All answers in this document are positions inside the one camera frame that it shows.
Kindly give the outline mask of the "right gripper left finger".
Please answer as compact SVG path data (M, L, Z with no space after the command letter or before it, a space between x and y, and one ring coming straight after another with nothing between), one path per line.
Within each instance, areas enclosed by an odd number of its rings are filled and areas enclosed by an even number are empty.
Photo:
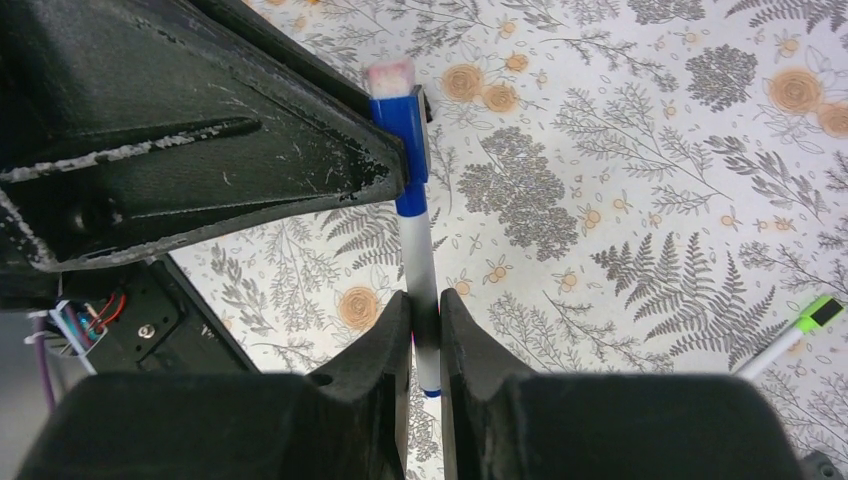
M401 479L411 302L306 374L102 374L48 418L21 479Z

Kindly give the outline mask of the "white blue pen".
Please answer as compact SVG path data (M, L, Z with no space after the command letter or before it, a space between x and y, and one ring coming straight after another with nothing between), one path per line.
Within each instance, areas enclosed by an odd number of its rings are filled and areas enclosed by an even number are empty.
M441 327L425 186L407 186L395 206L418 382L425 396L435 398L441 395Z

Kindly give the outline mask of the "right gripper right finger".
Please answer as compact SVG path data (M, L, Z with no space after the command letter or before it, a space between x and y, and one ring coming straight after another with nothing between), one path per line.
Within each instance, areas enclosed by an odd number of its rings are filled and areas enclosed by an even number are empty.
M542 374L443 291L448 479L800 479L753 385L712 374Z

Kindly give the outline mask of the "white green highlighter pen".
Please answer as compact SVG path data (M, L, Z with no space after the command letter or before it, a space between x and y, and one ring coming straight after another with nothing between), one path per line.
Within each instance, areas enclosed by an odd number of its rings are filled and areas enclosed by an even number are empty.
M845 311L846 307L835 297L820 296L798 314L791 326L784 329L770 344L746 361L734 375L753 381L804 336L827 326Z

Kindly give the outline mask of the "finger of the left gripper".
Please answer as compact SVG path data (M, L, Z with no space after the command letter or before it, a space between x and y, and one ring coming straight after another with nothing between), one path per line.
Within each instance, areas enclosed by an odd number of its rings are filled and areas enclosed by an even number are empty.
M397 198L401 142L194 1L1 5L1 262L110 268Z
M324 60L282 33L240 1L194 1L192 6L226 32L284 67L291 76L331 98L334 109L358 123L370 123L368 94Z

